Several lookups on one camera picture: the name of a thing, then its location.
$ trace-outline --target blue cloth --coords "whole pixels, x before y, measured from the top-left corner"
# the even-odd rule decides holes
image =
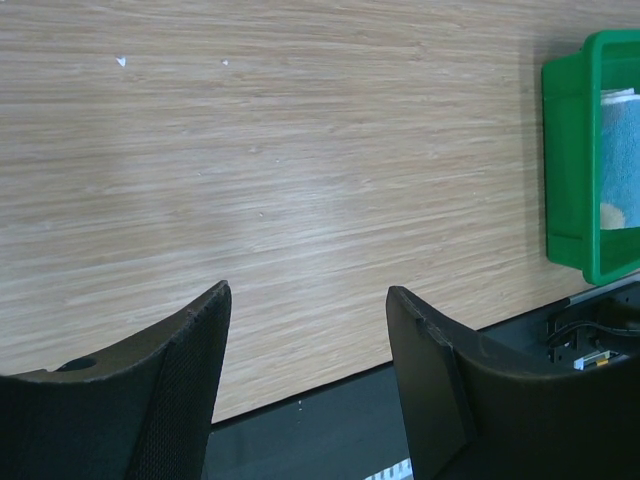
[[[602,105],[601,226],[640,227],[640,99]]]

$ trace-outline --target cable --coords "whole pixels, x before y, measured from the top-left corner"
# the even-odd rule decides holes
[[[610,333],[611,335],[618,335],[620,337],[640,337],[640,329],[613,328],[607,327],[606,325],[602,325],[600,323],[591,322],[589,320],[578,320],[577,322],[566,324],[557,332],[549,335],[549,338],[547,338],[547,345],[549,345],[550,347],[557,347],[561,345],[563,342],[558,341],[559,339],[582,327],[592,327],[596,330],[600,330],[601,332]]]

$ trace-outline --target wooden table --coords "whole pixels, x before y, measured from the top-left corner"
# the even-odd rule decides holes
[[[0,369],[226,278],[223,419],[389,360],[391,284],[473,327],[583,289],[544,255],[540,66],[633,6],[3,0]]]

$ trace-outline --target green plastic crate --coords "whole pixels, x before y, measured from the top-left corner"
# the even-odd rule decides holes
[[[631,87],[640,30],[595,33],[542,69],[547,256],[595,285],[640,268],[640,228],[600,230],[600,92]]]

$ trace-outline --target plastic container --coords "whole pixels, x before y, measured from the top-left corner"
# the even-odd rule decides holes
[[[595,285],[640,268],[640,228],[600,230],[600,92],[631,87],[640,30],[593,34],[542,69],[547,256]]]

